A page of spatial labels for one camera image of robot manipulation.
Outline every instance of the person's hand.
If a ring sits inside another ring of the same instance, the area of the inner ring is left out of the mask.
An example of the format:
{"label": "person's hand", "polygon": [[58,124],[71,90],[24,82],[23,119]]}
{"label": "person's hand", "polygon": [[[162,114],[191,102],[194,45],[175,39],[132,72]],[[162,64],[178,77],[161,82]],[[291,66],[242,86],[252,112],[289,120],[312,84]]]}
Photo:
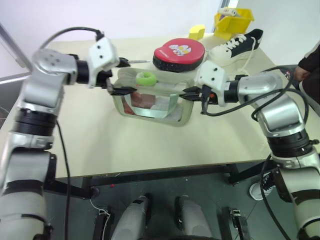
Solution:
{"label": "person's hand", "polygon": [[305,80],[307,77],[309,77],[310,74],[311,73],[309,71],[297,66],[294,71],[294,79],[298,82],[301,82]]}

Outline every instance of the person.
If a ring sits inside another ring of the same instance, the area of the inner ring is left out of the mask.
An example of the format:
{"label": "person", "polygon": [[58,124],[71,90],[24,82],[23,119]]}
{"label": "person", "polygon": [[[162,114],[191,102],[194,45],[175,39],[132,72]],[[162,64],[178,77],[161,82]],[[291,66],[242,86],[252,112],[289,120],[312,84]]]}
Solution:
{"label": "person", "polygon": [[[293,77],[298,83],[295,87],[304,93],[309,105],[320,117],[320,41],[299,61]],[[263,176],[262,185],[265,196],[268,196],[275,187],[271,173]],[[263,199],[260,182],[250,186],[249,195],[256,201]]]}
{"label": "person", "polygon": [[299,62],[294,71],[294,79],[309,105],[320,116],[320,41]]}

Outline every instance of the white cord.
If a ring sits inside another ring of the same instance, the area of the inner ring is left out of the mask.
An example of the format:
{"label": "white cord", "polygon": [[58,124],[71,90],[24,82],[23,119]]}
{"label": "white cord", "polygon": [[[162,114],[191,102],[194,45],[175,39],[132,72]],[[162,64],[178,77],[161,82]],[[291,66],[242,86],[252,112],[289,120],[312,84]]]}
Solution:
{"label": "white cord", "polygon": [[97,209],[97,210],[99,210],[99,211],[102,211],[102,212],[104,212],[104,214],[110,216],[110,213],[108,213],[108,211],[106,211],[106,210],[104,210],[104,209],[102,209],[102,208],[96,207],[96,206],[92,203],[91,199],[90,199],[90,203],[91,203],[91,205],[92,205],[93,208],[95,208],[95,209]]}
{"label": "white cord", "polygon": [[5,111],[7,114],[9,114],[9,113],[10,113],[7,109],[5,109],[5,108],[4,108],[4,107],[2,107],[2,106],[0,106],[0,109],[2,109],[3,111]]}
{"label": "white cord", "polygon": [[109,221],[109,218],[110,218],[110,214],[107,217],[107,219],[105,220],[105,224],[104,224],[103,231],[102,231],[102,240],[105,240],[105,231],[106,231],[106,227],[107,227],[107,223]]}
{"label": "white cord", "polygon": [[107,215],[107,218],[106,218],[106,221],[105,221],[105,224],[104,224],[104,227],[103,227],[103,232],[102,232],[102,240],[104,240],[104,239],[105,239],[105,231],[106,231],[107,223],[108,223],[108,221],[109,221],[109,219],[110,219],[111,214],[108,213],[107,210],[104,210],[104,209],[102,209],[102,208],[96,207],[96,206],[92,203],[91,199],[90,199],[90,203],[91,203],[91,205],[92,205],[93,208],[95,208],[95,209],[97,209],[97,210],[99,210],[99,211],[102,211],[102,212],[103,212],[102,214]]}
{"label": "white cord", "polygon": [[250,59],[252,57],[252,54],[254,53],[255,46],[256,46],[256,39],[253,36],[251,38],[253,39],[253,44],[252,44],[250,55],[249,55],[248,59],[246,60],[246,62],[244,63],[244,65],[241,68],[236,70],[237,72],[243,72],[244,74],[246,74],[248,76],[249,76],[249,73],[245,68],[249,63],[249,61],[250,61]]}

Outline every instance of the white shoelace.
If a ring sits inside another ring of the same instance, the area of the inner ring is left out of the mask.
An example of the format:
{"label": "white shoelace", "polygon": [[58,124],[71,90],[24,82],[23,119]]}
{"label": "white shoelace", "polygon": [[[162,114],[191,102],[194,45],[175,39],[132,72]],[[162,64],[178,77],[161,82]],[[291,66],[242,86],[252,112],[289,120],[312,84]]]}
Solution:
{"label": "white shoelace", "polygon": [[[246,67],[250,61],[250,59],[252,58],[252,55],[254,53],[254,50],[255,50],[255,46],[256,46],[256,39],[252,36],[251,37],[252,40],[253,40],[253,43],[252,43],[252,48],[251,48],[251,52],[250,52],[250,55],[248,57],[248,59],[245,61],[244,65],[241,67],[241,68],[238,68],[236,70],[236,72],[242,72],[246,75],[250,75],[248,73],[248,71],[246,70]],[[236,48],[237,46],[239,46],[241,43],[243,43],[245,40],[247,40],[247,37],[243,34],[239,34],[239,35],[236,35],[235,37],[231,38],[230,41],[227,41],[226,43],[224,44],[221,44],[221,46],[225,46],[227,49],[231,50],[233,48]]]}
{"label": "white shoelace", "polygon": [[252,48],[251,48],[250,55],[249,55],[248,59],[245,61],[244,65],[243,65],[241,68],[239,68],[239,69],[236,70],[237,72],[243,72],[244,74],[246,74],[246,75],[248,75],[248,76],[249,76],[250,74],[249,74],[248,71],[246,70],[246,66],[247,66],[248,63],[249,63],[249,61],[250,61],[250,59],[251,59],[251,57],[252,57],[252,54],[254,53],[255,46],[256,46],[256,39],[255,39],[253,36],[252,36],[251,38],[252,38],[252,40],[253,40],[253,43],[252,43]]}
{"label": "white shoelace", "polygon": [[247,37],[243,34],[239,34],[231,38],[230,41],[227,41],[226,43],[222,44],[222,46],[225,45],[228,49],[231,50],[239,46],[240,43],[243,43],[245,40],[247,40]]}

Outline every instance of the black cable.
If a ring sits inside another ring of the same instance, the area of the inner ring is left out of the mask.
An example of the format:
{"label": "black cable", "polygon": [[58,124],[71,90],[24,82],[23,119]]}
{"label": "black cable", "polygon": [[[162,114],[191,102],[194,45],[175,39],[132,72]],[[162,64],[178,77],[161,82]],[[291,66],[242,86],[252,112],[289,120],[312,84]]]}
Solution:
{"label": "black cable", "polygon": [[[264,72],[268,72],[268,71],[272,71],[272,70],[276,70],[276,69],[284,69],[284,70],[287,70],[290,72],[290,76],[292,75],[291,73],[291,70],[287,67],[272,67],[272,68],[269,68],[269,69],[266,69],[264,70]],[[285,86],[285,88],[282,88],[282,89],[277,89],[277,90],[273,90],[273,91],[270,91],[270,92],[267,92],[265,94],[262,94],[260,96],[257,96],[249,101],[246,101],[245,103],[242,103],[238,106],[235,106],[231,109],[228,109],[228,110],[225,110],[225,111],[221,111],[221,112],[217,112],[217,113],[210,113],[210,112],[207,112],[207,107],[208,107],[208,103],[207,102],[202,102],[201,103],[201,107],[202,107],[202,114],[205,114],[205,115],[208,115],[209,117],[218,117],[218,116],[221,116],[221,115],[224,115],[224,114],[228,114],[228,113],[231,113],[231,112],[234,112],[236,110],[239,110],[245,106],[248,106],[250,104],[253,104],[254,102],[256,102],[257,100],[260,100],[260,99],[263,99],[269,95],[272,95],[272,94],[276,94],[276,93],[279,93],[277,96],[273,97],[271,100],[269,100],[268,102],[266,102],[265,104],[270,104],[272,103],[273,101],[275,101],[276,99],[278,99],[278,96],[282,96],[286,91],[289,91],[289,92],[294,92],[298,95],[300,95],[303,99],[303,102],[304,102],[304,118],[303,118],[303,121],[304,123],[306,124],[307,123],[307,119],[308,119],[308,115],[309,115],[309,104],[308,104],[308,101],[307,101],[307,98],[306,96],[296,90],[296,89],[291,89],[289,88],[292,84],[292,81],[293,81],[293,77],[290,77],[289,81],[288,81],[288,84]],[[264,108],[266,105],[263,104],[260,106],[260,109],[256,109],[252,114],[251,114],[251,117],[253,116],[253,114],[257,113],[258,111],[260,111],[262,108]]]}
{"label": "black cable", "polygon": [[270,161],[271,159],[271,155],[269,154],[269,156],[266,158],[266,160],[263,163],[262,169],[261,169],[261,173],[260,173],[260,191],[261,191],[261,195],[263,198],[263,202],[264,205],[266,207],[266,209],[268,210],[272,220],[274,221],[275,225],[278,227],[278,229],[280,230],[280,232],[282,233],[282,235],[284,236],[284,238],[286,240],[290,240],[290,237],[287,235],[287,233],[285,232],[285,230],[282,228],[282,226],[280,225],[279,221],[277,220],[276,216],[274,215],[273,211],[270,208],[270,205],[266,199],[266,195],[264,192],[264,186],[263,186],[263,181],[264,181],[264,173],[265,173],[265,168],[267,166],[268,161]]}
{"label": "black cable", "polygon": [[263,99],[263,98],[265,98],[265,97],[267,97],[269,95],[276,94],[276,93],[279,93],[281,91],[282,91],[282,89],[277,89],[277,90],[273,90],[273,91],[267,92],[265,94],[262,94],[260,96],[255,97],[255,98],[253,98],[253,99],[251,99],[249,101],[246,101],[245,103],[242,103],[242,104],[240,104],[238,106],[235,106],[235,107],[233,107],[231,109],[228,109],[228,110],[225,110],[225,111],[221,111],[221,112],[217,112],[217,113],[207,112],[207,110],[206,110],[206,102],[202,102],[201,103],[202,113],[205,114],[205,115],[208,115],[210,117],[218,117],[218,116],[221,116],[221,115],[228,114],[228,113],[234,112],[236,110],[239,110],[239,109],[241,109],[241,108],[243,108],[245,106],[253,104],[255,101],[257,101],[259,99]]}
{"label": "black cable", "polygon": [[[209,113],[209,112],[207,112],[206,104],[208,104],[208,103],[202,102],[202,104],[201,104],[202,113],[206,114],[206,115],[208,115],[210,117],[218,117],[218,116],[221,116],[221,115],[224,115],[224,114],[231,113],[231,112],[236,111],[238,109],[241,109],[241,108],[243,108],[243,107],[245,107],[247,105],[250,105],[250,104],[254,103],[255,101],[257,101],[259,99],[262,99],[264,97],[267,97],[267,96],[269,96],[271,94],[275,94],[275,93],[279,93],[280,92],[278,95],[273,97],[271,100],[269,100],[265,104],[268,105],[268,104],[272,103],[276,99],[280,98],[290,88],[290,86],[292,85],[292,82],[294,80],[293,73],[292,73],[291,69],[288,68],[288,67],[285,67],[285,66],[271,67],[271,68],[268,68],[268,69],[266,69],[266,70],[264,70],[262,72],[269,72],[269,71],[273,71],[273,70],[285,70],[285,71],[290,73],[290,78],[288,80],[288,84],[283,89],[278,89],[278,90],[274,90],[274,91],[271,91],[271,92],[267,92],[267,93],[265,93],[263,95],[255,97],[255,98],[253,98],[253,99],[251,99],[251,100],[249,100],[249,101],[247,101],[245,103],[242,103],[242,104],[240,104],[240,105],[238,105],[236,107],[233,107],[233,108],[231,108],[229,110],[221,111],[221,112],[218,112],[218,113]],[[256,110],[260,111],[262,108],[264,108],[266,106],[266,105],[265,106],[263,106],[263,105],[260,106],[259,108],[257,108]]]}
{"label": "black cable", "polygon": [[44,49],[56,37],[60,36],[61,34],[64,34],[64,33],[67,33],[67,32],[71,32],[71,31],[75,31],[75,30],[84,30],[84,31],[94,32],[97,35],[97,37],[100,37],[101,35],[103,35],[100,30],[94,29],[94,28],[91,28],[91,27],[85,27],[85,26],[69,27],[69,28],[63,29],[63,30],[58,31],[57,33],[53,34],[39,48],[40,49]]}
{"label": "black cable", "polygon": [[65,141],[62,136],[62,130],[61,130],[61,127],[59,125],[58,120],[56,121],[56,125],[58,127],[59,135],[60,135],[60,139],[61,139],[65,168],[66,168],[66,175],[67,175],[66,204],[65,204],[65,213],[64,213],[64,240],[68,240],[68,222],[69,222],[69,207],[70,207],[70,192],[71,192],[70,169],[69,169],[69,164],[68,164]]}

